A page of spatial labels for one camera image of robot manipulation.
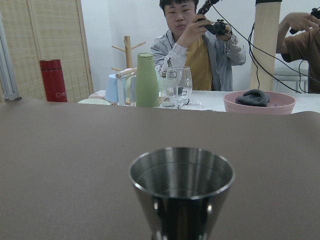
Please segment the pink bowl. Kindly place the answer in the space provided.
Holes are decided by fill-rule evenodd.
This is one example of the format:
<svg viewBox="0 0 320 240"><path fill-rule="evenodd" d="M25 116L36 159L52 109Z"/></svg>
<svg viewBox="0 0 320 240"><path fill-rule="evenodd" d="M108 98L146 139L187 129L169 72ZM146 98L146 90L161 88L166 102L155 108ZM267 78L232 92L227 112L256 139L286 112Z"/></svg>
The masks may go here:
<svg viewBox="0 0 320 240"><path fill-rule="evenodd" d="M223 101L227 112L267 115L291 114L296 104L292 96L259 89L230 92Z"/></svg>

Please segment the red thermos bottle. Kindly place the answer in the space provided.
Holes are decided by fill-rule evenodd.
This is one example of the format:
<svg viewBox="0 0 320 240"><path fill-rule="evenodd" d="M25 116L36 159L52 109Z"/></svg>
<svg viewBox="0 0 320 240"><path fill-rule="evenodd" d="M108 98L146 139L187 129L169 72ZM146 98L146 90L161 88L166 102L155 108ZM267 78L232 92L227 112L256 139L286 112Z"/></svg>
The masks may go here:
<svg viewBox="0 0 320 240"><path fill-rule="evenodd" d="M48 102L67 102L67 92L60 59L39 61Z"/></svg>

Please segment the wooden cup rack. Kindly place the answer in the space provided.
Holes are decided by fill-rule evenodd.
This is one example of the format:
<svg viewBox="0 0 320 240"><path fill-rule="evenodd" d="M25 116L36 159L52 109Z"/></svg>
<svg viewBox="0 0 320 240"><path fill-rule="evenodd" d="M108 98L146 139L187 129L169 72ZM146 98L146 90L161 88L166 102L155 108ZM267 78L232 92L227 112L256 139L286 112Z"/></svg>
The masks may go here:
<svg viewBox="0 0 320 240"><path fill-rule="evenodd" d="M140 42L137 45L131 46L131 37L129 35L124 36L124 48L120 48L116 45L112 45L111 47L122 51L125 53L125 69L119 69L116 67L112 67L111 69L113 71L116 71L115 74L117 79L117 94L118 94L118 105L119 106L129 106L131 104L131 101L127 101L127 97L125 96L126 93L126 76L128 75L134 75L137 71L136 67L133 67L132 62L132 50L136 49L144 44L146 44L146 41Z"/></svg>

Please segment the dark grey cloth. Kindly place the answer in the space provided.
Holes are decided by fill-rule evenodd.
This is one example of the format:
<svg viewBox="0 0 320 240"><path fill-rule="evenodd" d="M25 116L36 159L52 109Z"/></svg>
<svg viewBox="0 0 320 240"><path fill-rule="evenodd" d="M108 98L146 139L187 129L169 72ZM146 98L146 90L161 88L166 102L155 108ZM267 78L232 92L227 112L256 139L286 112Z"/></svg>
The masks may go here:
<svg viewBox="0 0 320 240"><path fill-rule="evenodd" d="M269 95L260 89L251 89L235 99L236 104L252 107L267 107L269 102Z"/></svg>

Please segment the wine glass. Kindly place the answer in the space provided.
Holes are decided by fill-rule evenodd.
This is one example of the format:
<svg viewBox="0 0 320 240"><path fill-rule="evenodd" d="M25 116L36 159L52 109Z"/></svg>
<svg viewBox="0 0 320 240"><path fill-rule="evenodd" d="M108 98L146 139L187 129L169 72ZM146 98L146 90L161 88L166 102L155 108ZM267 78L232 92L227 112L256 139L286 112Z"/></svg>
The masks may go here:
<svg viewBox="0 0 320 240"><path fill-rule="evenodd" d="M188 102L192 89L192 74L188 66L172 66L167 69L166 95L178 109Z"/></svg>

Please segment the steel double jigger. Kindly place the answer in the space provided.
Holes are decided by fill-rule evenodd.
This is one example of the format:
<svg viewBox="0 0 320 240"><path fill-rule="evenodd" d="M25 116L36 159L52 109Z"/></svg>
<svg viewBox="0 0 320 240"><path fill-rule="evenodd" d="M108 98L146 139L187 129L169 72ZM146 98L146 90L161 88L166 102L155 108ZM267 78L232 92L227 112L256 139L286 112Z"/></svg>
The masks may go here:
<svg viewBox="0 0 320 240"><path fill-rule="evenodd" d="M194 147L147 152L129 168L153 240L209 239L235 176L225 157Z"/></svg>

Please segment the person in grey jacket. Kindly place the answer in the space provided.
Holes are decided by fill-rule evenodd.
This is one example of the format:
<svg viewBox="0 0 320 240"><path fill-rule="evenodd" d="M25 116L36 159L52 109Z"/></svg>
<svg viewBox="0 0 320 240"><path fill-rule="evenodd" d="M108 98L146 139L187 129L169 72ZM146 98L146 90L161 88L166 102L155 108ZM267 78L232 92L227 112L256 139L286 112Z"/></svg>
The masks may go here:
<svg viewBox="0 0 320 240"><path fill-rule="evenodd" d="M196 0L161 0L168 30L151 46L158 73L168 67L189 67L192 87L196 91L232 91L233 66L246 62L246 52L229 25L224 35L214 35L206 26L211 24L197 14Z"/></svg>

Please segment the green cup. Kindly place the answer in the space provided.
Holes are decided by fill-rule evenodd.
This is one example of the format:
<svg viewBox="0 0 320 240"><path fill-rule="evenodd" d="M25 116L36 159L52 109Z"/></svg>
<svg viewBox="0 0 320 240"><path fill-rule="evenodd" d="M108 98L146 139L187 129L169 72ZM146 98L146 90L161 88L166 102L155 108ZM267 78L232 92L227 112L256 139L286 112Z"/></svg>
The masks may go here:
<svg viewBox="0 0 320 240"><path fill-rule="evenodd" d="M137 55L136 106L153 108L159 105L159 88L151 53Z"/></svg>

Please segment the white green bowl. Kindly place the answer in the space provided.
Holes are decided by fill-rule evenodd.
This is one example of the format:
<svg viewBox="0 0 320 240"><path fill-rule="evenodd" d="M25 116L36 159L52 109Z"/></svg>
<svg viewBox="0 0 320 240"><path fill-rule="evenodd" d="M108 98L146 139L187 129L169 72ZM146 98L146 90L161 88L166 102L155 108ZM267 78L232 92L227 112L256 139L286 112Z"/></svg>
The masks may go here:
<svg viewBox="0 0 320 240"><path fill-rule="evenodd" d="M107 105L110 106L111 104L104 99L101 98L87 98L83 99L78 102L79 104L91 104L91 105Z"/></svg>

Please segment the light blue cup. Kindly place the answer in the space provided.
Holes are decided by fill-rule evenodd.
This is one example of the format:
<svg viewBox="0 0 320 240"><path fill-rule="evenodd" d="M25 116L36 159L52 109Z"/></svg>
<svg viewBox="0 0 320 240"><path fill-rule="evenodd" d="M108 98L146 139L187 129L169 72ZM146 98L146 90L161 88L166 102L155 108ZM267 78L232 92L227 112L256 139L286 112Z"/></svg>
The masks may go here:
<svg viewBox="0 0 320 240"><path fill-rule="evenodd" d="M115 74L109 74L106 82L104 99L117 103L118 100L118 80Z"/></svg>

